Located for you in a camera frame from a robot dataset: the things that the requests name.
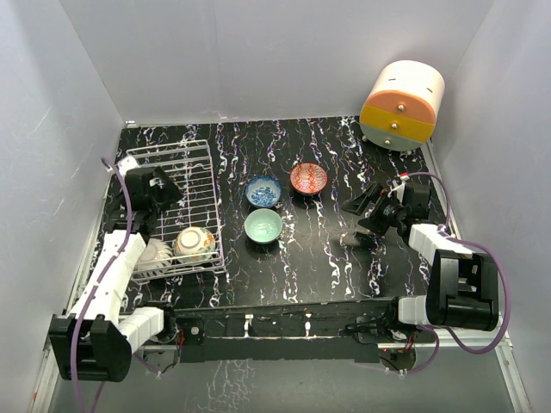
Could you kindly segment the white floral bowl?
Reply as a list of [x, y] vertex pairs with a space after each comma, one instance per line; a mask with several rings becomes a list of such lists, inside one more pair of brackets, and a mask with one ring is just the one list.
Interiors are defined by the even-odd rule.
[[190, 226], [173, 241], [174, 256], [182, 264], [196, 264], [209, 260], [215, 251], [214, 235], [206, 228]]

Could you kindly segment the white bowl orange rim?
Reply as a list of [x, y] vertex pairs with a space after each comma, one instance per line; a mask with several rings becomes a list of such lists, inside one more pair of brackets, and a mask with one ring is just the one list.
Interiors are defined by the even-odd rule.
[[139, 257], [134, 270], [138, 272], [158, 271], [172, 264], [173, 254], [170, 246], [157, 238], [150, 238], [145, 250]]

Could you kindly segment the blue patterned bowl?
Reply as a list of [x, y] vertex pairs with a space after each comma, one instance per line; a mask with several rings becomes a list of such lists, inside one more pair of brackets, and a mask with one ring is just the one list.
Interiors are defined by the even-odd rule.
[[246, 184], [245, 197], [256, 208], [272, 208], [282, 197], [282, 185], [273, 176], [255, 176]]

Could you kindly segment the mint green bowl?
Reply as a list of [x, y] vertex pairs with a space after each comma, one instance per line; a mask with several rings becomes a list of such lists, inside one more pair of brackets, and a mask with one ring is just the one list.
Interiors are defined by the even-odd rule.
[[260, 208], [247, 216], [244, 228], [247, 237], [254, 243], [272, 243], [282, 233], [282, 218], [271, 209]]

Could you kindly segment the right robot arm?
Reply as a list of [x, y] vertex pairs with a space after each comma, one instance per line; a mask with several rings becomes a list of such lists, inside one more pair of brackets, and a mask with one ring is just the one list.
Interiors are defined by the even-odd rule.
[[405, 183], [391, 190], [372, 182], [367, 190], [343, 205], [347, 213], [360, 216], [358, 224], [378, 236], [391, 228], [407, 246], [430, 264], [424, 295], [394, 299], [384, 319], [385, 334], [404, 341], [415, 326], [492, 331], [498, 324], [498, 269], [486, 253], [473, 252], [443, 235], [429, 222], [430, 186]]

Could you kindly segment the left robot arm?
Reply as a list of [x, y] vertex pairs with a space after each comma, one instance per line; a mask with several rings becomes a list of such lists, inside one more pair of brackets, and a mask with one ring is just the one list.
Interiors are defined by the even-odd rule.
[[161, 213], [182, 197], [159, 167], [116, 173], [120, 206], [104, 228], [102, 252], [77, 303], [53, 318], [48, 338], [62, 379], [120, 382], [133, 354], [152, 337], [167, 343], [176, 337], [170, 305], [142, 305], [120, 317], [121, 301]]

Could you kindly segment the red patterned bowl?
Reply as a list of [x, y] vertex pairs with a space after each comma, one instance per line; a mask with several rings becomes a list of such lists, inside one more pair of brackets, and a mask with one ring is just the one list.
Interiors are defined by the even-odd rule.
[[305, 195], [314, 195], [325, 188], [328, 182], [328, 175], [316, 163], [301, 163], [291, 170], [290, 181], [297, 192]]

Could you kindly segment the round pastel drawer cabinet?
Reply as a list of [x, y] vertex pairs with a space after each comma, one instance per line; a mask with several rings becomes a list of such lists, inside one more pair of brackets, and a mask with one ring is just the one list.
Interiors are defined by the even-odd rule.
[[413, 60], [387, 65], [362, 105], [366, 141], [390, 151], [412, 151], [432, 136], [445, 82], [434, 67]]

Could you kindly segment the aluminium frame rail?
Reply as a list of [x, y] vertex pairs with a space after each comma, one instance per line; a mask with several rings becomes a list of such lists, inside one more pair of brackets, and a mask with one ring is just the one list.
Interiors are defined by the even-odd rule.
[[[486, 253], [496, 263], [499, 308], [498, 324], [492, 332], [501, 340], [511, 318], [510, 286], [501, 263], [488, 248], [452, 237], [446, 225], [438, 225], [438, 228], [448, 239], [473, 252]], [[450, 334], [462, 329], [434, 325], [390, 327], [387, 310], [394, 299], [386, 301], [383, 315], [377, 318], [361, 314], [360, 304], [355, 301], [198, 309], [182, 316], [170, 306], [173, 311], [170, 325], [174, 330], [166, 337], [183, 351], [183, 362], [322, 360], [336, 357], [343, 345], [360, 348], [369, 345], [374, 336], [392, 331], [414, 336], [421, 331], [435, 335], [441, 329]]]

